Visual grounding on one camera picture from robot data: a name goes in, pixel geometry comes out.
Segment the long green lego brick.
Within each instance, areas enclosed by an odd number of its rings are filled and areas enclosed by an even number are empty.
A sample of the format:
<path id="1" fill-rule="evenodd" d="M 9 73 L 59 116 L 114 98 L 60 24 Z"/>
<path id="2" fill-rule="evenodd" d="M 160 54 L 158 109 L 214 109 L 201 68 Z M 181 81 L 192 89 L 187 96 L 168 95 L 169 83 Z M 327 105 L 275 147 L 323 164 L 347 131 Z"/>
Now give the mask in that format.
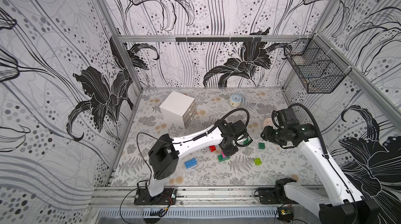
<path id="1" fill-rule="evenodd" d="M 219 162 L 223 162 L 230 159 L 230 157 L 224 156 L 223 154 L 218 155 L 217 158 Z"/>

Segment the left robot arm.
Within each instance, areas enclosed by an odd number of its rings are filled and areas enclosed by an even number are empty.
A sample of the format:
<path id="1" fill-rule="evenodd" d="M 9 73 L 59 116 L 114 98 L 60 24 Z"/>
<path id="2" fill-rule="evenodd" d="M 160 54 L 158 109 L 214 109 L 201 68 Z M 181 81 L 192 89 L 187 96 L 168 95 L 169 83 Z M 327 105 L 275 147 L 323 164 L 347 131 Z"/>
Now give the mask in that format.
<path id="1" fill-rule="evenodd" d="M 210 127 L 187 136 L 172 138 L 169 134 L 165 134 L 156 138 L 150 134 L 139 132 L 136 135 L 138 151 L 150 170 L 149 179 L 145 183 L 149 196 L 155 197 L 163 192 L 164 180 L 176 171 L 179 160 L 189 154 L 217 145 L 225 156 L 230 157 L 238 152 L 240 147 L 250 145 L 251 141 L 247 144 L 240 143 L 241 140 L 249 137 L 247 133 L 249 121 L 249 111 L 244 108 L 236 108 Z M 139 148 L 140 135 L 156 140 L 148 152 L 148 159 L 145 159 Z"/>

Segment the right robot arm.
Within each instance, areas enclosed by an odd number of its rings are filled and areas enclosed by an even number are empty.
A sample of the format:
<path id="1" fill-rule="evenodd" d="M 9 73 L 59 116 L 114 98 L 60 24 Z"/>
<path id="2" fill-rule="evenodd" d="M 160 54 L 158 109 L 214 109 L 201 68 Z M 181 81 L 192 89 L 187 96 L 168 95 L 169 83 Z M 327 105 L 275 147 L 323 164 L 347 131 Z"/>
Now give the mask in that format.
<path id="1" fill-rule="evenodd" d="M 308 159 L 325 188 L 322 197 L 297 183 L 295 179 L 277 180 L 270 196 L 277 202 L 296 202 L 316 215 L 323 224 L 372 224 L 379 215 L 380 207 L 369 200 L 345 176 L 334 161 L 324 143 L 321 131 L 311 112 L 302 104 L 311 119 L 301 124 L 290 105 L 287 109 L 272 112 L 271 126 L 266 126 L 261 138 L 286 149 L 288 143 L 299 149 Z"/>

